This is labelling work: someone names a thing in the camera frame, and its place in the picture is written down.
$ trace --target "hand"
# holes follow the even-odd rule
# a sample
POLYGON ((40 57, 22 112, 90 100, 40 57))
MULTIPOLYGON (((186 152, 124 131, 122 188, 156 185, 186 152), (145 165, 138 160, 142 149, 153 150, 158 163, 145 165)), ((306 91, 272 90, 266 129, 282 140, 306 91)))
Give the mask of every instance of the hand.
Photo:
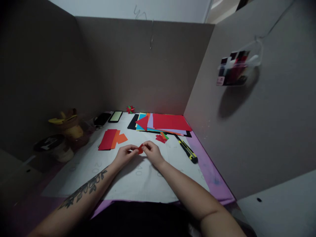
POLYGON ((152 141, 146 141, 143 143, 142 150, 146 153, 149 161, 157 168, 165 162, 162 157, 159 147, 152 141))
POLYGON ((116 155, 112 164, 118 167, 119 169, 122 169, 137 154, 138 154, 137 146, 135 145, 123 146, 118 150, 118 154, 116 155))

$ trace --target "phone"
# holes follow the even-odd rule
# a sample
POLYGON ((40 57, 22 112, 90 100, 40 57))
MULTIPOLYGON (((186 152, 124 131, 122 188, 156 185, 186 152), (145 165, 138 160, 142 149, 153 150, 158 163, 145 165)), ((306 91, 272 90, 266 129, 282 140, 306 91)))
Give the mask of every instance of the phone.
POLYGON ((102 113, 100 116, 94 121, 94 125, 96 126, 103 126, 107 120, 111 117, 111 114, 102 113))
POLYGON ((115 112, 112 114, 112 116, 111 116, 109 122, 118 122, 119 119, 121 118, 122 114, 123 114, 122 111, 115 111, 115 112))

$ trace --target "black phone case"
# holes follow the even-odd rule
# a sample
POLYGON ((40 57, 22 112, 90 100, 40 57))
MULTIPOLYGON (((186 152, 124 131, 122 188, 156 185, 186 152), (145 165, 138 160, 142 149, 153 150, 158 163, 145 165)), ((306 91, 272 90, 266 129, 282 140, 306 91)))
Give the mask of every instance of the black phone case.
POLYGON ((100 116, 95 120, 94 125, 96 126, 103 126, 106 121, 111 117, 109 113, 102 113, 100 116))

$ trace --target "gray cardboard wall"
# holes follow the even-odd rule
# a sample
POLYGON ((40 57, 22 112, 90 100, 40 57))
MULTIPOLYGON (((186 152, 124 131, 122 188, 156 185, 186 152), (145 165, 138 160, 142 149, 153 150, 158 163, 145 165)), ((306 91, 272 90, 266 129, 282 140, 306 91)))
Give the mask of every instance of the gray cardboard wall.
POLYGON ((214 25, 76 19, 99 68, 107 110, 133 105, 137 112, 184 113, 214 25))
POLYGON ((291 2, 256 0, 215 26, 184 113, 237 199, 316 169, 315 1, 296 1, 264 40, 256 84, 216 86, 221 58, 291 2))
POLYGON ((48 119, 104 110, 75 17, 47 0, 16 1, 0 37, 0 146, 24 161, 55 134, 48 119))

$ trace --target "black lid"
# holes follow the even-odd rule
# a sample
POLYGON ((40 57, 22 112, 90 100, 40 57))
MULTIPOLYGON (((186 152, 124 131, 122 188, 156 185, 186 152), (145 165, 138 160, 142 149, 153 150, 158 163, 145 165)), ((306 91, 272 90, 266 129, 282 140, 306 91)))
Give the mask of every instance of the black lid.
POLYGON ((49 151, 58 147, 64 140, 64 135, 56 134, 39 141, 34 145, 33 149, 38 152, 49 151))

